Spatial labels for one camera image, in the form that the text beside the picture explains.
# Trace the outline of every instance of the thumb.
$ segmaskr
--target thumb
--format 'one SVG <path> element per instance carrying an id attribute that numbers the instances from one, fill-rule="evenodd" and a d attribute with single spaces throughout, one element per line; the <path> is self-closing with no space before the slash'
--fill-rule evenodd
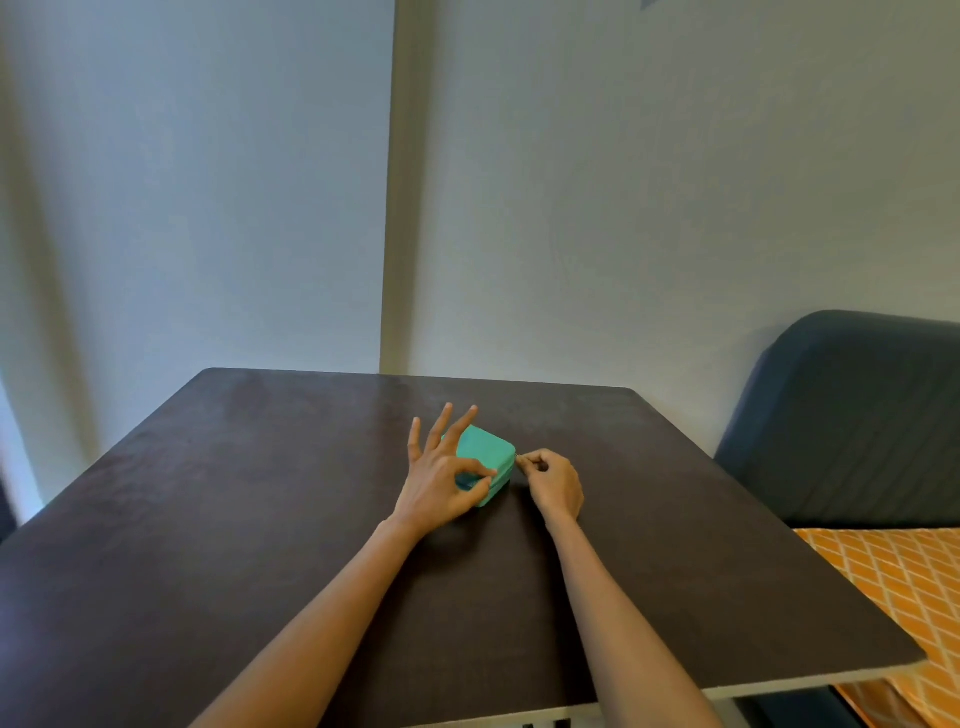
<path id="1" fill-rule="evenodd" d="M 518 455 L 516 457 L 516 464 L 523 471 L 523 474 L 528 478 L 534 473 L 540 472 L 537 466 L 530 462 L 529 458 L 526 458 L 523 455 Z"/>
<path id="2" fill-rule="evenodd" d="M 492 478 L 485 477 L 468 491 L 461 491 L 457 494 L 457 498 L 464 504 L 465 513 L 490 494 L 492 481 Z"/>

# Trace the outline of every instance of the brown table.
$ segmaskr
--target brown table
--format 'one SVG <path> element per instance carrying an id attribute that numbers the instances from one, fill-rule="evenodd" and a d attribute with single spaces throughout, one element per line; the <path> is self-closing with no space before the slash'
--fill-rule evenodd
<path id="1" fill-rule="evenodd" d="M 708 696 L 924 658 L 630 390 L 207 370 L 0 547 L 0 725 L 186 725 L 390 514 L 410 420 L 447 400 L 479 404 L 477 424 L 521 451 L 573 460 L 583 528 Z M 596 700 L 521 485 L 417 547 L 324 724 Z"/>

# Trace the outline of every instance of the person's left hand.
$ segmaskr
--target person's left hand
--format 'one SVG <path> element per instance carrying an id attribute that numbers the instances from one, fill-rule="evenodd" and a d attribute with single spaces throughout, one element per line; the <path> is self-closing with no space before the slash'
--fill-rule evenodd
<path id="1" fill-rule="evenodd" d="M 440 419 L 430 429 L 423 450 L 420 450 L 420 418 L 415 417 L 410 426 L 407 441 L 410 472 L 391 519 L 410 527 L 418 540 L 435 528 L 463 516 L 483 500 L 490 492 L 492 477 L 496 475 L 496 471 L 485 468 L 479 460 L 457 457 L 460 436 L 476 417 L 476 405 L 443 437 L 452 411 L 453 405 L 448 402 Z M 454 481 L 457 473 L 477 473 L 485 477 L 470 490 L 462 491 Z"/>

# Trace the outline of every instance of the person's right arm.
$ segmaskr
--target person's right arm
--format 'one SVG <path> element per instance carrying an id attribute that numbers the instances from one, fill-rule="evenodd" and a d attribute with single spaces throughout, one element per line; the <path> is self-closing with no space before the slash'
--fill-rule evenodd
<path id="1" fill-rule="evenodd" d="M 542 449 L 520 455 L 516 462 L 557 546 L 607 725 L 723 728 L 704 694 L 613 581 L 577 523 L 584 493 L 570 461 Z"/>

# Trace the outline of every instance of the orange checkered fabric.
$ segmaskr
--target orange checkered fabric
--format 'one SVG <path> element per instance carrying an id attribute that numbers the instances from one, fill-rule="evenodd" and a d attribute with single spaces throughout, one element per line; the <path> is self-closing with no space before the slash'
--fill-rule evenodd
<path id="1" fill-rule="evenodd" d="M 960 728 L 960 528 L 797 533 L 930 658 L 914 672 L 838 691 L 876 728 Z"/>

